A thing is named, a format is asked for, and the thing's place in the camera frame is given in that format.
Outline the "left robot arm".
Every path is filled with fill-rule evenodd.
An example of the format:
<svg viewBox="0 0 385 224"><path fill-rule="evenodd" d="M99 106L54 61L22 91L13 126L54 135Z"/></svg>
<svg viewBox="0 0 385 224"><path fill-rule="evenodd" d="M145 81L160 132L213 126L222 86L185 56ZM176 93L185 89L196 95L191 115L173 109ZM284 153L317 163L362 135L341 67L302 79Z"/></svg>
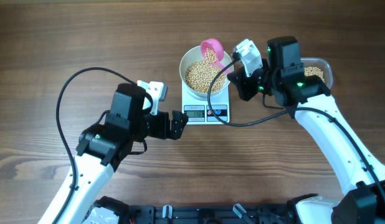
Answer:
<svg viewBox="0 0 385 224"><path fill-rule="evenodd" d="M134 142L149 136L177 140L188 122L180 111L151 114L144 101L151 95L138 85L118 85L103 124L95 123L78 140L75 167L70 169L40 223L82 223L97 195L111 179L120 162L133 155Z"/></svg>

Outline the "pink plastic scoop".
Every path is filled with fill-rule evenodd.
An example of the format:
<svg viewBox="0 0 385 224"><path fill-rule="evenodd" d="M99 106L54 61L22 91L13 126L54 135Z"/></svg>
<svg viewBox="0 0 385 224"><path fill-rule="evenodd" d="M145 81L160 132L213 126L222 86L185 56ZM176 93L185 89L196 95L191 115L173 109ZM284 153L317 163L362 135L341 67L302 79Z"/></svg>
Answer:
<svg viewBox="0 0 385 224"><path fill-rule="evenodd" d="M224 52L222 44L217 39L203 40L199 46L203 62L213 70L222 70L232 62L232 59Z"/></svg>

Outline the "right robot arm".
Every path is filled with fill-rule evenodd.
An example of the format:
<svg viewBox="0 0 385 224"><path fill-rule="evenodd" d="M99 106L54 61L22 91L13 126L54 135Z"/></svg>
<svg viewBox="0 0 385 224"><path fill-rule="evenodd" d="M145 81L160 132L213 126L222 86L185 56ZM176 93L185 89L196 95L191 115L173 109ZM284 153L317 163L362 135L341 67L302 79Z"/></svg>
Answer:
<svg viewBox="0 0 385 224"><path fill-rule="evenodd" d="M331 95L324 79L306 75L300 47L292 36L267 42L267 58L248 39L234 47L242 68L228 75L242 100L258 93L274 96L317 143L343 193L339 201L307 194L288 202L289 223L385 223L385 165L362 143Z"/></svg>

